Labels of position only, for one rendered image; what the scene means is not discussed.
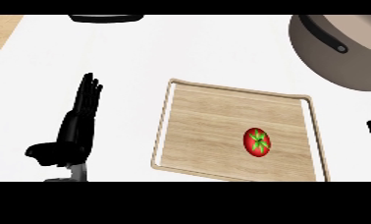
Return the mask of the grey pot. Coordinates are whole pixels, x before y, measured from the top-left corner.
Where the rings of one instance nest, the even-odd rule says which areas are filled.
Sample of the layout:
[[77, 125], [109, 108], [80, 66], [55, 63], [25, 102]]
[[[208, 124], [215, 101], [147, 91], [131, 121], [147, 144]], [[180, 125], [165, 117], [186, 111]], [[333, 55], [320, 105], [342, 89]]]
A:
[[294, 15], [289, 35], [312, 71], [334, 84], [371, 91], [371, 15]]

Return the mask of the black appliance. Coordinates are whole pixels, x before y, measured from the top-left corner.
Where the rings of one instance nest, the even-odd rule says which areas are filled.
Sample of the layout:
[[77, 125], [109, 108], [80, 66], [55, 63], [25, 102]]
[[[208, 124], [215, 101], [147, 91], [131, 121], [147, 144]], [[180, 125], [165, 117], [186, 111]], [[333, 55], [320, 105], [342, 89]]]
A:
[[135, 22], [143, 18], [143, 15], [103, 15], [103, 16], [71, 15], [69, 18], [78, 23], [110, 24], [110, 23]]

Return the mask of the red tomato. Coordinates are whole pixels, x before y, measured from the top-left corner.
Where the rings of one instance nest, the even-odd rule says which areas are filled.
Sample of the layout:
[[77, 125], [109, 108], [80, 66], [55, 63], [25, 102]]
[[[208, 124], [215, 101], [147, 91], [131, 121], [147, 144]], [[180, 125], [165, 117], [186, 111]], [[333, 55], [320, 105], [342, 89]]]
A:
[[250, 128], [243, 135], [243, 146], [247, 153], [255, 157], [262, 157], [271, 150], [271, 140], [268, 134], [259, 128]]

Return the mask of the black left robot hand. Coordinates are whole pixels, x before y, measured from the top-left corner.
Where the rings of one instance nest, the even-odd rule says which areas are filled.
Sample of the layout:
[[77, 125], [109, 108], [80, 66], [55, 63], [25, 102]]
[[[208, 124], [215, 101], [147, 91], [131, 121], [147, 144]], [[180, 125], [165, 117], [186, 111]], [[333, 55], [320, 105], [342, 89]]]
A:
[[85, 162], [93, 148], [102, 89], [103, 86], [93, 74], [85, 74], [77, 90], [74, 107], [62, 120], [56, 141], [31, 145], [25, 152], [41, 166], [65, 167]]

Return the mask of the pale wooden board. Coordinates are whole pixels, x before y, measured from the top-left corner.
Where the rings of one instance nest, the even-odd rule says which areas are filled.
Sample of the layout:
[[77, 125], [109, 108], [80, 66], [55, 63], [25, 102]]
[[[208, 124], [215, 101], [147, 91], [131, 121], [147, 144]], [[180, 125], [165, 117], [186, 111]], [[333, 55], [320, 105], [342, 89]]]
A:
[[0, 15], [0, 49], [7, 42], [22, 18], [22, 15]]

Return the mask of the pale wooden tray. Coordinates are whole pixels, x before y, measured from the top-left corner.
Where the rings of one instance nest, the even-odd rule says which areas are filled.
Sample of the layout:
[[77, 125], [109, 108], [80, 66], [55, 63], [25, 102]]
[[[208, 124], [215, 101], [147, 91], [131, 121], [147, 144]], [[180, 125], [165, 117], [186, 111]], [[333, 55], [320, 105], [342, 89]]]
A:
[[[243, 135], [259, 128], [271, 150], [252, 156]], [[150, 167], [227, 181], [328, 181], [312, 98], [172, 79]]]

